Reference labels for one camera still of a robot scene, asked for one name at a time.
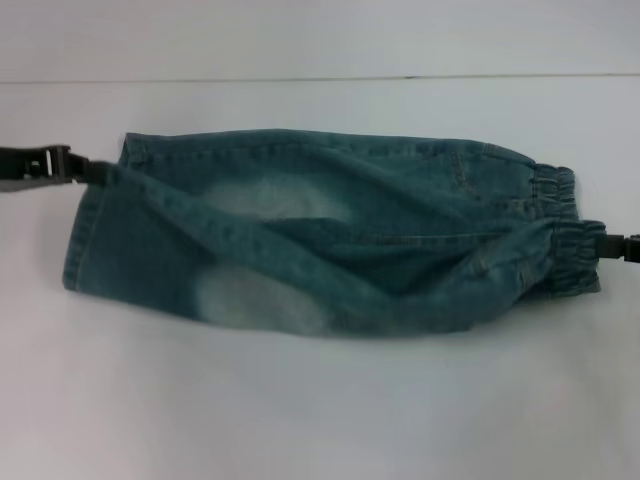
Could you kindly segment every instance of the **light wash denim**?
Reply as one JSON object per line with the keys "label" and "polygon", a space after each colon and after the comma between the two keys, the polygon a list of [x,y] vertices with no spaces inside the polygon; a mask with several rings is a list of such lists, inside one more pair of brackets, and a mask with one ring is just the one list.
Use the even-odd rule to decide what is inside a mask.
{"label": "light wash denim", "polygon": [[78,210],[64,284],[232,328],[467,330],[599,289],[567,168],[466,140],[128,134]]}

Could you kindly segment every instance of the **denim seam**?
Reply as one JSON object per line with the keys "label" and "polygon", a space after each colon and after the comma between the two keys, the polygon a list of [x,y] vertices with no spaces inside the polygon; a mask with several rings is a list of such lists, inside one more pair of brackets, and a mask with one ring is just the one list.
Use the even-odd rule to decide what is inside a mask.
{"label": "denim seam", "polygon": [[[84,266],[84,262],[87,256],[87,252],[89,251],[89,246],[91,245],[91,242],[93,240],[93,237],[95,235],[95,231],[96,231],[96,227],[98,225],[98,220],[100,219],[100,217],[102,216],[102,212],[104,210],[104,204],[105,204],[105,198],[107,196],[107,187],[105,187],[103,189],[102,195],[100,197],[100,203],[98,204],[98,208],[96,210],[96,212],[92,215],[92,218],[87,218],[86,219],[86,224],[85,227],[87,227],[87,224],[90,224],[90,230],[88,234],[83,234],[80,238],[76,237],[76,241],[78,241],[79,243],[82,244],[82,250],[80,252],[78,252],[77,254],[77,264],[75,267],[75,275],[74,275],[74,288],[76,291],[80,291],[78,289],[78,285],[80,283],[80,275],[82,272],[82,267]],[[86,211],[82,210],[82,207],[79,207],[79,215],[82,214],[86,214]]]}

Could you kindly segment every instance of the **pocket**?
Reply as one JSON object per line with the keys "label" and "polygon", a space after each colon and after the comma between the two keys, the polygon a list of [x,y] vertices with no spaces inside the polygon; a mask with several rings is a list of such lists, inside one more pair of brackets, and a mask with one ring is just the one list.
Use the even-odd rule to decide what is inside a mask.
{"label": "pocket", "polygon": [[522,201],[532,197],[536,163],[529,157],[480,142],[461,142],[452,155],[458,183],[474,198]]}

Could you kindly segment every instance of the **black clip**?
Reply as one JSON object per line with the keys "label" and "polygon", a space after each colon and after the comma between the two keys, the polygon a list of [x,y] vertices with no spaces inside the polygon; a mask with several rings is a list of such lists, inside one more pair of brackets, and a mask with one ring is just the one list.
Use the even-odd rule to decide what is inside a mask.
{"label": "black clip", "polygon": [[625,262],[640,263],[640,235],[605,235],[596,242],[599,258],[624,257]]}
{"label": "black clip", "polygon": [[82,182],[88,159],[67,145],[0,148],[0,192]]}

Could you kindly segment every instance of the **blue denim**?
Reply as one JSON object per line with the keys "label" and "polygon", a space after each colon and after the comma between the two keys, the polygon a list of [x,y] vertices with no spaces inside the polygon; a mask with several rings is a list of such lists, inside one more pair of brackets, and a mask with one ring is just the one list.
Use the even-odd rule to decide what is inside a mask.
{"label": "blue denim", "polygon": [[313,336],[467,330],[599,290],[574,176],[487,143],[259,130],[128,134],[80,204],[70,290]]}

